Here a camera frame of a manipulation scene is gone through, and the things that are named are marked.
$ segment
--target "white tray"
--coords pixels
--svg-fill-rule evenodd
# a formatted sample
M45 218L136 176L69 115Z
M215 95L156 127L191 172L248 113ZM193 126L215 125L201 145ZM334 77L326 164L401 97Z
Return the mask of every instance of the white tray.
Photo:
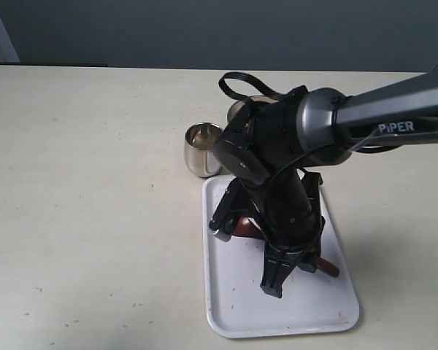
M209 220L232 176L216 176L203 186L204 276L207 319L227 338L340 332L354 327L360 306L331 219L326 219L322 257L337 265L334 279L317 271L296 268L283 284L283 298L265 295L261 288L264 243L232 237L227 243L211 235Z

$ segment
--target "beige table surface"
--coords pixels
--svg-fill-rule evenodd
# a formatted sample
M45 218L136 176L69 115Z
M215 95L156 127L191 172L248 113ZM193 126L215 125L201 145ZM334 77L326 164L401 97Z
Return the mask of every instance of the beige table surface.
M221 74L0 66L0 349L438 349L438 145L321 169L357 328L248 341L210 328L204 181L183 134L225 126ZM346 94L414 75L256 74Z

